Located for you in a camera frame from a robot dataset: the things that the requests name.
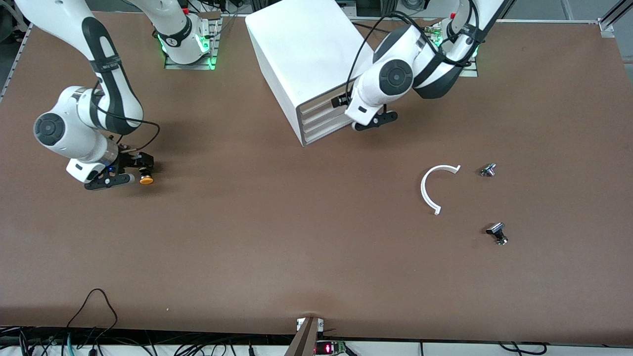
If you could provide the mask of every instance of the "table surface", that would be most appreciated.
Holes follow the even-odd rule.
[[[243,18],[199,72],[162,69],[143,15],[98,17],[163,128],[160,171],[90,192],[39,145],[33,121],[94,75],[34,30],[0,106],[2,324],[63,326],[100,287],[127,328],[292,333],[317,314],[339,336],[633,343],[633,92],[598,26],[499,24],[479,78],[302,148]],[[420,180],[440,164],[461,170],[429,177],[435,216]],[[484,233],[499,221],[506,246]],[[109,323],[94,296],[73,325]]]

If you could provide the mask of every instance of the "metal post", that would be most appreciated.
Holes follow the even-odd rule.
[[[614,5],[614,7],[611,8],[611,10],[607,11],[606,14],[598,20],[600,30],[609,31],[608,29],[621,19],[631,8],[633,8],[633,0],[620,0],[616,5]]]
[[[318,328],[318,318],[307,317],[284,356],[314,356]]]

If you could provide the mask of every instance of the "small metal part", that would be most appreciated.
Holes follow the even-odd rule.
[[[497,245],[505,245],[508,243],[508,237],[503,234],[504,227],[506,227],[506,224],[498,222],[486,229],[486,234],[494,235],[497,238]]]
[[[497,163],[490,163],[484,169],[479,172],[482,177],[492,177],[494,176],[494,169],[497,167]]]

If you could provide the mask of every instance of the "brown table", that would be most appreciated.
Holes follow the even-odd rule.
[[[98,17],[163,127],[161,169],[85,191],[35,141],[94,75],[34,30],[0,106],[2,324],[65,325],[98,286],[118,327],[292,333],[314,313],[339,336],[633,343],[633,92],[598,26],[499,24],[479,78],[302,148],[243,18],[198,72],[162,69],[143,15]],[[430,176],[435,216],[420,179],[439,164],[462,168]],[[499,221],[506,246],[483,232]],[[110,318],[95,298],[75,325]]]

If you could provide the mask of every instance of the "white robotic arm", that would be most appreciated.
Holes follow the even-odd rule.
[[[373,65],[354,83],[345,111],[354,120],[353,127],[362,130],[379,126],[380,107],[401,98],[411,88],[425,99],[444,96],[508,1],[460,0],[453,20],[443,21],[447,23],[447,46],[436,46],[416,25],[403,25],[390,32],[374,52]]]
[[[205,54],[207,49],[199,45],[201,20],[196,15],[185,16],[177,1],[132,2],[148,15],[173,61],[188,64]],[[127,135],[143,122],[142,106],[103,24],[84,0],[17,0],[16,3],[34,25],[78,49],[89,60],[103,89],[97,91],[96,85],[71,86],[62,91],[55,106],[35,121],[37,140],[51,151],[70,158],[66,171],[87,189],[110,188],[133,181],[134,176],[124,173],[125,167],[139,168],[142,183],[153,182],[151,156],[120,155],[122,148],[99,132]]]

